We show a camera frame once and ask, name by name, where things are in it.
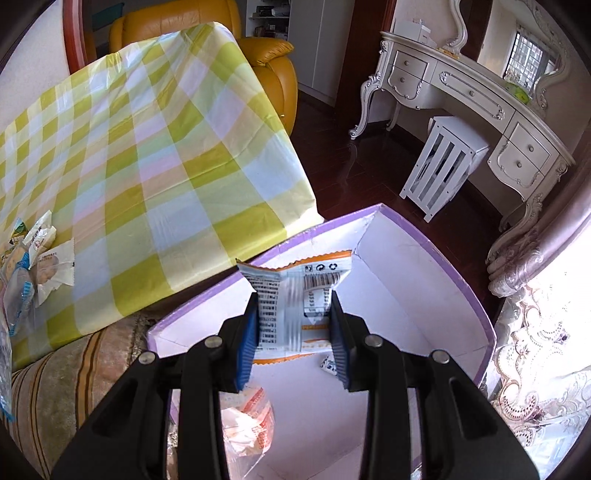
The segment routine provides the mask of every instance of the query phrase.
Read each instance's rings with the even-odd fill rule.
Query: striped sofa cushion
[[[39,474],[49,479],[76,430],[145,350],[155,320],[135,313],[49,353],[12,376],[15,421],[4,426]]]

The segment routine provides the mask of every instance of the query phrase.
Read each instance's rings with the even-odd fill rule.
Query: dark wooden floor
[[[485,258],[499,235],[498,222],[468,194],[468,186],[427,223],[411,200],[398,195],[418,157],[402,130],[379,129],[351,141],[330,108],[305,98],[300,99],[295,122],[291,141],[322,216],[333,219],[376,203],[388,205],[435,244],[495,319],[500,300],[488,290]]]

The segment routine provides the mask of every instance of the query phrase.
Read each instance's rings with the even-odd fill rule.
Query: yellow checkered cloth
[[[0,135],[0,228],[53,211],[61,286],[13,338],[21,368],[322,221],[232,34],[132,44],[46,91]]]

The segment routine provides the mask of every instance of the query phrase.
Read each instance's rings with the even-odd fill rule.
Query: white cardboard box
[[[253,264],[282,267],[344,249],[354,251],[353,269],[337,288],[345,312],[363,317],[371,332],[403,351],[428,355],[447,350],[480,383],[496,342],[484,309],[439,250],[390,208],[375,205],[311,228]],[[159,356],[185,352],[217,333],[225,319],[242,314],[252,292],[240,273],[228,277],[155,325],[148,333],[150,349]],[[267,391],[276,425],[270,450],[247,478],[358,478],[367,394],[345,391],[336,377],[320,369],[323,357],[253,366],[251,381]],[[177,407],[171,408],[173,417]],[[411,424],[418,466],[415,413]]]
[[[394,33],[394,35],[398,35],[399,37],[408,38],[425,45],[430,45],[429,40],[431,40],[431,29],[425,27],[425,25],[410,22],[408,20],[395,20],[394,32],[392,33]]]

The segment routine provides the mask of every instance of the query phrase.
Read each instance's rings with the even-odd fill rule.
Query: sofa
[[[232,32],[291,135],[296,120],[297,78],[287,54],[294,47],[276,38],[243,37],[235,0],[176,0],[131,12],[112,24],[109,48],[114,53],[137,41],[213,21]]]

